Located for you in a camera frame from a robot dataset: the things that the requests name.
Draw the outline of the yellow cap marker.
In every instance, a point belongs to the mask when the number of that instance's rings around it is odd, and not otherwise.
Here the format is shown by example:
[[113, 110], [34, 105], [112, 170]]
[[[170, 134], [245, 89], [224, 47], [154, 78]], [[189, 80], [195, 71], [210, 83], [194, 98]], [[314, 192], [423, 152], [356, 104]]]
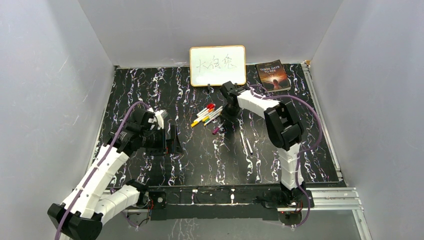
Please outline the yellow cap marker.
[[199, 125], [200, 123], [203, 123], [204, 126], [206, 126], [209, 122], [211, 122], [214, 119], [214, 117], [212, 115], [207, 115], [205, 118], [203, 118], [202, 120], [195, 120], [190, 127], [194, 128], [195, 126]]

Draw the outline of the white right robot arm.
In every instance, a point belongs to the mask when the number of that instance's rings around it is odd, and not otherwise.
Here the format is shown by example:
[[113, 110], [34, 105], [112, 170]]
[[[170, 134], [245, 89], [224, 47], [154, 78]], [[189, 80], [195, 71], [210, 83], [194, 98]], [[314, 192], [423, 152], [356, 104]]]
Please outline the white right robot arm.
[[255, 93], [247, 86], [237, 87], [228, 81], [219, 88], [226, 100], [222, 119], [233, 121], [241, 110], [264, 119], [270, 142], [277, 148], [281, 167], [280, 190], [260, 198], [269, 208], [295, 207], [302, 199], [304, 179], [300, 170], [299, 152], [304, 127], [294, 108], [282, 101]]

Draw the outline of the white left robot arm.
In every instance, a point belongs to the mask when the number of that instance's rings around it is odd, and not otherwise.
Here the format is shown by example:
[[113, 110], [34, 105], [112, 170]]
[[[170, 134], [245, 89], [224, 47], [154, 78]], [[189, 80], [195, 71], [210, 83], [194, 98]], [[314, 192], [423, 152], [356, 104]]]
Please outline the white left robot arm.
[[120, 126], [111, 129], [96, 160], [76, 188], [62, 201], [53, 203], [47, 214], [56, 227], [55, 239], [95, 240], [103, 226], [128, 207], [152, 210], [164, 208], [166, 194], [152, 190], [134, 179], [102, 198], [116, 172], [131, 155], [181, 154], [177, 128], [165, 128], [165, 110], [130, 108]]

